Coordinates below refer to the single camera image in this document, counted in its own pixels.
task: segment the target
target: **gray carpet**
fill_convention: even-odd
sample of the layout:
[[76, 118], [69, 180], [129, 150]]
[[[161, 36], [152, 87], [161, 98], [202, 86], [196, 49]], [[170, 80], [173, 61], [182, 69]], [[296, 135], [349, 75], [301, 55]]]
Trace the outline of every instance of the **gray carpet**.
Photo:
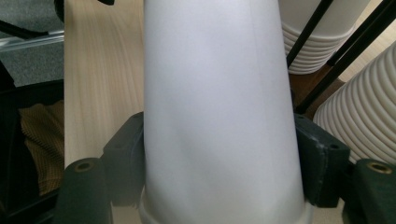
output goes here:
[[[33, 31], [63, 30], [53, 0], [0, 0], [0, 20]], [[10, 35], [0, 32], [0, 38]], [[0, 53], [16, 86], [64, 78], [64, 44]]]

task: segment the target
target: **wooden table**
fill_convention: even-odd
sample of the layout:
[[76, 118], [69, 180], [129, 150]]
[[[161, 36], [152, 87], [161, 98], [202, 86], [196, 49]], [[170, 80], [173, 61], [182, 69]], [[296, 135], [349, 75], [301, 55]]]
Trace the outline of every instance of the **wooden table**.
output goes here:
[[100, 157], [108, 140], [143, 110], [143, 0], [66, 0], [65, 165]]

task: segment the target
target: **stack of cups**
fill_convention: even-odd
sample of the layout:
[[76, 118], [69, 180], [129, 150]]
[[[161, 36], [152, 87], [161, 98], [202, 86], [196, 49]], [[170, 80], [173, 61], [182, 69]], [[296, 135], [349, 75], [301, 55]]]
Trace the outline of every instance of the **stack of cups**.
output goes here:
[[[319, 70], [352, 34], [370, 0], [334, 0], [289, 68], [294, 75]], [[279, 0], [286, 54], [305, 28], [320, 0]]]
[[321, 105], [314, 122], [351, 148], [353, 162], [396, 164], [396, 42]]

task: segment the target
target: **carpeted floor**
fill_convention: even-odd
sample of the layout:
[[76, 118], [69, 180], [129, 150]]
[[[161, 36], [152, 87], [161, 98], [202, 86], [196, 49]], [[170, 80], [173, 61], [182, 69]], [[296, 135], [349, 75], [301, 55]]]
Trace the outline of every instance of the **carpeted floor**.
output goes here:
[[[0, 0], [0, 20], [34, 31], [63, 30], [53, 0]], [[10, 37], [0, 32], [0, 38]], [[64, 44], [0, 53], [16, 86], [64, 78]]]

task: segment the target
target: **black rod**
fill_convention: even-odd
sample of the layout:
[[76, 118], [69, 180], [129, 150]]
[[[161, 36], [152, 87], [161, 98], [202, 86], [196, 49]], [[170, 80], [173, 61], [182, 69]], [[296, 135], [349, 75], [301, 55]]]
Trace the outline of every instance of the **black rod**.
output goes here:
[[311, 36], [312, 32], [317, 27], [318, 23], [322, 19], [323, 15], [326, 13], [329, 6], [332, 4], [333, 0], [321, 0], [317, 9], [315, 9], [314, 14], [309, 19], [308, 23], [306, 24], [305, 28], [301, 32], [300, 36], [297, 38], [297, 41], [294, 43], [293, 47], [289, 51], [288, 56], [286, 57], [286, 61], [288, 63], [288, 68], [293, 63], [294, 59], [297, 57], [297, 54], [303, 48], [306, 40], [309, 36]]
[[347, 50], [356, 42], [356, 40], [364, 33], [364, 31], [375, 21], [376, 17], [381, 14], [391, 0], [383, 0], [378, 7], [370, 14], [370, 16], [359, 26], [352, 36], [337, 50], [334, 55], [326, 62], [327, 65], [333, 67], [338, 60], [347, 52]]
[[332, 70], [296, 107], [296, 113], [303, 114], [306, 109], [349, 67], [355, 59], [395, 20], [396, 0], [389, 0], [375, 21], [363, 32], [355, 44], [338, 61]]
[[22, 39], [31, 39], [42, 35], [48, 35], [48, 32], [36, 32], [23, 29], [21, 27], [9, 24], [5, 21], [0, 21], [0, 32], [13, 35]]

